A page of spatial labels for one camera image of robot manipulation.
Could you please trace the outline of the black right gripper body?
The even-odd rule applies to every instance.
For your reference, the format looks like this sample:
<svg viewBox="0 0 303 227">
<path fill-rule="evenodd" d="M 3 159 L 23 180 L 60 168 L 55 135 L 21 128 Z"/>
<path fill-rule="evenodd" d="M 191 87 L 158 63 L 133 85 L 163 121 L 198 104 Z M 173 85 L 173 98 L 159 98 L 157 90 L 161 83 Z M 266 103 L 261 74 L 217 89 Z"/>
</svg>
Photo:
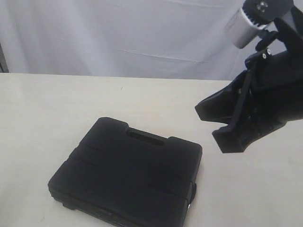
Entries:
<svg viewBox="0 0 303 227">
<path fill-rule="evenodd" d="M 250 125 L 284 125 L 303 118 L 303 20 L 276 19 L 275 26 L 256 50 L 267 50 L 275 40 L 286 50 L 258 60 L 250 70 L 243 108 L 243 121 Z"/>
</svg>

